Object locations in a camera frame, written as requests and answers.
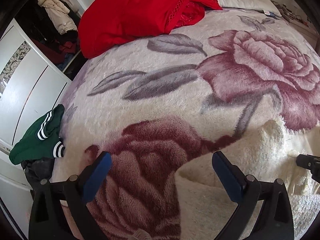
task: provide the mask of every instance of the red quilt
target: red quilt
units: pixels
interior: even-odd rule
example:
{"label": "red quilt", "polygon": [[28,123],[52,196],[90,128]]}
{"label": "red quilt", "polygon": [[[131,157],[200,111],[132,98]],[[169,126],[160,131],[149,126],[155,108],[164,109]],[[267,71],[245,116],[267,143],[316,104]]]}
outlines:
{"label": "red quilt", "polygon": [[194,25],[204,6],[222,10],[217,0],[95,0],[79,24],[81,51],[93,58],[116,44]]}

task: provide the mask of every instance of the white coat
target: white coat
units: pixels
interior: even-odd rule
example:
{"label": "white coat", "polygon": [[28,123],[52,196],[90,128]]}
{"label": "white coat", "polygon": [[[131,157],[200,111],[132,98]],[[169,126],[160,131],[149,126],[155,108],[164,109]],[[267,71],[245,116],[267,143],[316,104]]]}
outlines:
{"label": "white coat", "polygon": [[38,5],[45,8],[54,27],[60,34],[75,30],[77,27],[73,20],[68,16],[70,10],[59,0],[38,0]]}

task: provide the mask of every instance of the white stripe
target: white stripe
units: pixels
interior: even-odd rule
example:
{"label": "white stripe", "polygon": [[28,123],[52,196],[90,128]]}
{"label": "white stripe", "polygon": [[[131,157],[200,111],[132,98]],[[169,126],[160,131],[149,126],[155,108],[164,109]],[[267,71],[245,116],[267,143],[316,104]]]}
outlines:
{"label": "white stripe", "polygon": [[39,138],[40,140],[44,140],[44,139],[40,136],[40,131],[41,131],[41,129],[44,127],[44,123],[47,121],[48,117],[49,117],[49,113],[47,113],[47,117],[44,119],[43,123],[42,123],[41,126],[40,126],[40,130],[39,130],[38,133],[37,133],[38,138]]}
{"label": "white stripe", "polygon": [[61,150],[63,147],[64,147],[63,144],[61,144],[59,147],[59,150],[58,150],[58,157],[60,157],[60,158],[61,158]]}
{"label": "white stripe", "polygon": [[50,114],[50,115],[49,115],[49,119],[44,123],[44,126],[43,126],[42,129],[41,129],[41,135],[42,135],[42,137],[43,137],[44,139],[47,139],[47,136],[44,135],[43,129],[44,129],[45,125],[47,124],[47,122],[50,121],[51,116],[52,116],[52,111],[50,111],[49,114]]}
{"label": "white stripe", "polygon": [[59,144],[62,144],[61,141],[58,141],[57,144],[55,145],[55,147],[53,148],[53,157],[55,157],[55,158],[57,157],[56,156],[56,151],[57,151],[57,148],[58,148]]}

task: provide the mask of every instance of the bed sheet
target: bed sheet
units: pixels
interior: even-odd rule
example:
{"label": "bed sheet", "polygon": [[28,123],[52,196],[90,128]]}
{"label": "bed sheet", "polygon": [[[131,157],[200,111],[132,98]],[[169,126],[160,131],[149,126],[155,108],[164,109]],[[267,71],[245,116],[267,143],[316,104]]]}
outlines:
{"label": "bed sheet", "polygon": [[284,20],[232,8],[114,46],[88,60],[63,97],[66,150],[52,179],[79,174],[108,151],[113,167],[88,208],[109,239],[139,228],[179,239],[176,170],[279,115],[289,130],[315,127],[319,66]]}

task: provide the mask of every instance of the rose pattern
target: rose pattern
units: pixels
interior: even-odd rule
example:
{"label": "rose pattern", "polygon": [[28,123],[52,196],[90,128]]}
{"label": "rose pattern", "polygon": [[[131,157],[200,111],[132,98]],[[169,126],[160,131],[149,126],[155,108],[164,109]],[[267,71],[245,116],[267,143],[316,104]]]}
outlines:
{"label": "rose pattern", "polygon": [[176,116],[129,125],[113,141],[90,146],[83,156],[82,168],[102,150],[112,156],[112,168],[87,204],[89,211],[109,239],[127,239],[139,228],[152,238],[179,239],[174,173],[218,147]]}
{"label": "rose pattern", "polygon": [[272,91],[281,99],[280,112],[287,128],[311,129],[317,124],[320,71],[308,55],[261,31],[225,30],[209,38],[209,43],[225,52],[207,58],[197,70],[217,100],[248,104],[257,95]]}

